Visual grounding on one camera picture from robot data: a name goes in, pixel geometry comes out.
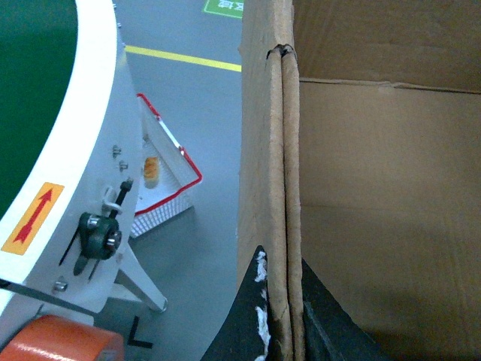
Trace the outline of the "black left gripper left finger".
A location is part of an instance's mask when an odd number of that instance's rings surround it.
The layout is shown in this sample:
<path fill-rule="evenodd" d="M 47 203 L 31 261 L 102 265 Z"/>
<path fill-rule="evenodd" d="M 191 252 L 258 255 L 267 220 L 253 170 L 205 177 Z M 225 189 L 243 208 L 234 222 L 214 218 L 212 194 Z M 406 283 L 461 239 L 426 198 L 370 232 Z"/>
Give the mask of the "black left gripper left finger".
<path fill-rule="evenodd" d="M 271 334 L 268 325 L 267 254 L 258 246 L 229 313 L 204 353 L 203 360 L 266 360 Z"/>

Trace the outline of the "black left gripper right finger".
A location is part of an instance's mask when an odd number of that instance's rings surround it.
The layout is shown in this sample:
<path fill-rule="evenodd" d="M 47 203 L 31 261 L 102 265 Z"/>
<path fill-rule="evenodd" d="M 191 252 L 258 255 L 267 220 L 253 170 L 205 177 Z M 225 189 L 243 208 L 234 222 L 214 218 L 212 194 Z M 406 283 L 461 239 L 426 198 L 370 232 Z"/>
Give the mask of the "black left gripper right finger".
<path fill-rule="evenodd" d="M 302 262 L 305 357 L 307 360 L 389 360 Z"/>

